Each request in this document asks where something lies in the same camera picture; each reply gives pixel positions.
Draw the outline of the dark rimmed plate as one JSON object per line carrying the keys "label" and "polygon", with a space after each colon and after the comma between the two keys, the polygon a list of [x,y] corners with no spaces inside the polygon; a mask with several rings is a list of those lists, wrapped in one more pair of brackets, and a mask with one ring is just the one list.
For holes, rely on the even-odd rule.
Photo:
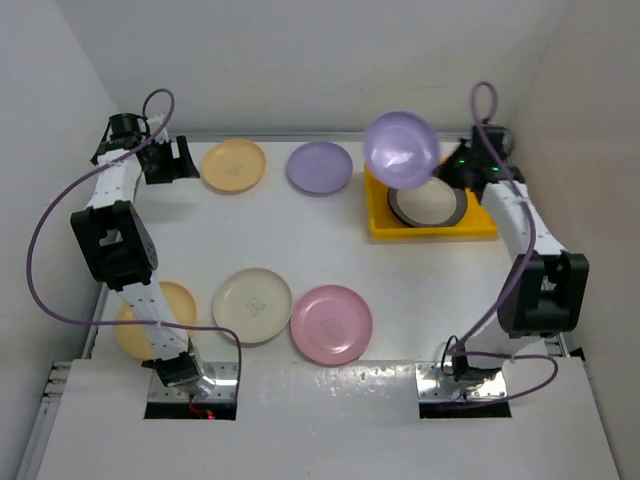
{"label": "dark rimmed plate", "polygon": [[394,215],[414,228],[456,226],[468,208],[466,192],[439,178],[414,189],[390,188],[387,198]]}

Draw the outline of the cream plate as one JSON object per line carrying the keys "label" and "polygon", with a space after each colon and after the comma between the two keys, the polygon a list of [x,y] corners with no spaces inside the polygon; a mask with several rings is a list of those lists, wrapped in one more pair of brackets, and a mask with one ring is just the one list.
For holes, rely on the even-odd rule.
{"label": "cream plate", "polygon": [[289,323],[293,297],[276,272],[249,268],[230,276],[215,292],[212,314],[219,328],[233,331],[243,344],[261,344]]}

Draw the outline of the pink plate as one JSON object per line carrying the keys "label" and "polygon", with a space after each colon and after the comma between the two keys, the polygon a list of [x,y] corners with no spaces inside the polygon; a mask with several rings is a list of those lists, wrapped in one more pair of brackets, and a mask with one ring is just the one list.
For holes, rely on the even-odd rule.
{"label": "pink plate", "polygon": [[354,290],[323,285],[298,300],[290,330],[296,348],[307,359],[339,366],[366,351],[373,334],[373,316],[367,302]]}

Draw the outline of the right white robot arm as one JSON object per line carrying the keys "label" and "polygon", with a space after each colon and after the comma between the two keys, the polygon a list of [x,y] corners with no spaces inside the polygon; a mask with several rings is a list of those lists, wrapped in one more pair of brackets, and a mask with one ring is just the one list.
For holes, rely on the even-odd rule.
{"label": "right white robot arm", "polygon": [[439,179],[475,195],[507,247],[512,266],[497,300],[466,334],[445,348],[446,375],[475,383],[542,338],[575,329],[589,262],[565,248],[545,225],[523,175],[507,164],[503,127],[471,130],[437,171]]}

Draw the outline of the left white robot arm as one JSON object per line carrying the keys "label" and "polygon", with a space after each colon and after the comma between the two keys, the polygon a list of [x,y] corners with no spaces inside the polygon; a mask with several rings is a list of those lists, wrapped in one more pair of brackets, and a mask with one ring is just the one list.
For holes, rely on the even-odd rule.
{"label": "left white robot arm", "polygon": [[140,183],[170,184],[196,178],[187,140],[171,139],[165,115],[110,117],[91,162],[100,168],[94,192],[71,226],[93,278],[132,309],[150,347],[162,384],[196,394],[202,368],[188,334],[177,320],[156,276],[158,253],[134,207]]}

